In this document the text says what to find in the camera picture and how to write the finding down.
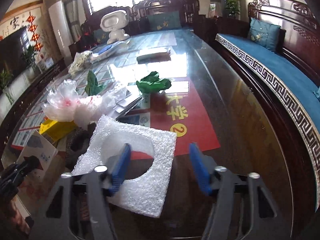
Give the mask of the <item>white foam sheet with hole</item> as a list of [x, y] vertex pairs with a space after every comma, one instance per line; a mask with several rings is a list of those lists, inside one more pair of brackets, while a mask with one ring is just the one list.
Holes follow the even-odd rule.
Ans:
[[124, 144], [131, 146], [131, 161], [119, 191], [108, 200], [121, 208], [158, 218], [170, 181], [177, 135], [140, 125], [124, 124], [103, 115], [72, 175], [91, 172], [105, 165]]

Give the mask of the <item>grey white carton box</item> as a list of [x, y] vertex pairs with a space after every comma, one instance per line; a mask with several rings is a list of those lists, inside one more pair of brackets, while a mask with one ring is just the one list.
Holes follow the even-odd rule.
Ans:
[[24, 146], [16, 163], [21, 164], [31, 156], [39, 160], [39, 165], [31, 174], [37, 181], [43, 181], [50, 163], [57, 154], [58, 150], [38, 131], [33, 131]]

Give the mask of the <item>yellow carton box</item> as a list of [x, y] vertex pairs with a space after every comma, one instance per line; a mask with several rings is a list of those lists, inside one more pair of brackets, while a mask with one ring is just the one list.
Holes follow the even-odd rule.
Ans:
[[41, 124], [39, 133], [50, 142], [57, 142], [76, 128], [77, 125], [73, 121], [59, 122], [47, 119]]

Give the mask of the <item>clear plastic bag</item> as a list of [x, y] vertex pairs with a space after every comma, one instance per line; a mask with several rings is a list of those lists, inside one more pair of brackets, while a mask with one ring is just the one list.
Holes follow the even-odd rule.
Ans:
[[127, 88], [119, 82], [112, 83], [101, 95], [81, 98], [74, 80], [63, 80], [51, 89], [47, 101], [42, 104], [45, 116], [53, 121], [71, 122], [86, 129], [90, 122], [97, 122], [101, 116], [111, 116], [117, 103], [125, 99]]

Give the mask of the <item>green wrapper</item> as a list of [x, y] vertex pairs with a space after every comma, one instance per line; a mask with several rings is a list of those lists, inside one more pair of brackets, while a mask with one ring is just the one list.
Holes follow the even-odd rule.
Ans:
[[153, 71], [139, 81], [136, 81], [136, 85], [142, 94], [153, 94], [169, 89], [171, 81], [166, 78], [160, 79], [159, 73]]

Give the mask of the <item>green snack bag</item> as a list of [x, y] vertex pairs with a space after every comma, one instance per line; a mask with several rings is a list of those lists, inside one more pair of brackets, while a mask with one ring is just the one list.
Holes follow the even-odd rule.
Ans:
[[105, 88], [105, 85], [100, 85], [98, 83], [96, 75], [90, 70], [87, 74], [87, 85], [85, 87], [86, 94], [88, 96], [98, 95]]

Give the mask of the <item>white remote control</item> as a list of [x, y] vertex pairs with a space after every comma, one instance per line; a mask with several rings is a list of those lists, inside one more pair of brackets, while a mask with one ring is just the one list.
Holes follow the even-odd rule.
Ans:
[[136, 59], [138, 63], [170, 61], [170, 49], [152, 48], [148, 50], [142, 50], [139, 52]]

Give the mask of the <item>blue bench seat cushion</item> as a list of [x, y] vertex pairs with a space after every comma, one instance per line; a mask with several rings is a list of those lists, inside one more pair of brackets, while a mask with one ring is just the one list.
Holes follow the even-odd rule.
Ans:
[[289, 110], [314, 152], [319, 151], [317, 86], [290, 61], [242, 37], [217, 34], [215, 38], [251, 68]]

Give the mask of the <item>black television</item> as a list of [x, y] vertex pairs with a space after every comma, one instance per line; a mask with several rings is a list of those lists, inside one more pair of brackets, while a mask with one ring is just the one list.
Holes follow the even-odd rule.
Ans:
[[6, 69], [15, 79], [27, 67], [22, 54], [30, 46], [27, 28], [22, 27], [1, 41], [0, 67]]

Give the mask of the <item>white patterned snack bag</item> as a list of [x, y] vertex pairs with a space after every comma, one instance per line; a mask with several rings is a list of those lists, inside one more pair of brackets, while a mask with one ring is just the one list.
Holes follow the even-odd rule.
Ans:
[[92, 51], [86, 50], [81, 53], [76, 52], [73, 62], [68, 68], [68, 73], [75, 75], [77, 72], [81, 71], [85, 65], [90, 62], [92, 56]]

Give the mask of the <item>teal embroidered cushion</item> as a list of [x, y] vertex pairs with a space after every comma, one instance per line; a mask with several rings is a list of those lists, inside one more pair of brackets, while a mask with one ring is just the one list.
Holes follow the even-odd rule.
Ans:
[[275, 52], [280, 34], [280, 26], [251, 18], [248, 39]]

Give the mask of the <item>carved wooden sofa bench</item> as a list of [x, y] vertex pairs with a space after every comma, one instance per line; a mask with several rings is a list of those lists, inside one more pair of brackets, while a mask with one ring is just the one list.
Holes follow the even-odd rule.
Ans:
[[216, 41], [263, 81], [295, 124], [319, 190], [319, 23], [307, 4], [254, 0], [244, 34], [219, 31]]

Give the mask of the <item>teal cushion on back sofa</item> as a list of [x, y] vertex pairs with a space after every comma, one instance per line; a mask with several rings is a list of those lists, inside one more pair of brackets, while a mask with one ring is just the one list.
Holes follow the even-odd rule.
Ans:
[[148, 22], [151, 31], [177, 29], [182, 27], [178, 11], [148, 15]]

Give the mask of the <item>carved wooden back sofa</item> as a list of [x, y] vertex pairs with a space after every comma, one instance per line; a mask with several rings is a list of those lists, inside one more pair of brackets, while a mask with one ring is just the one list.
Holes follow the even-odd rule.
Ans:
[[162, 14], [165, 12], [178, 11], [182, 28], [191, 28], [194, 20], [199, 15], [200, 3], [199, 0], [143, 0], [132, 7], [106, 7], [94, 12], [81, 25], [82, 36], [80, 37], [80, 40], [83, 45], [90, 47], [95, 44], [104, 43], [104, 39], [107, 39], [108, 41], [109, 33], [106, 33], [101, 29], [100, 21], [104, 15], [116, 10], [125, 10], [127, 12], [129, 23], [124, 30], [125, 33], [132, 37], [151, 31], [148, 15]]

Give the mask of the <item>potted green plant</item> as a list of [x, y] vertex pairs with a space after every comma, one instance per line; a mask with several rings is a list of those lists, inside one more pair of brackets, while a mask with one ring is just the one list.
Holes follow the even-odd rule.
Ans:
[[225, 9], [228, 17], [236, 18], [237, 15], [240, 15], [240, 0], [226, 0]]

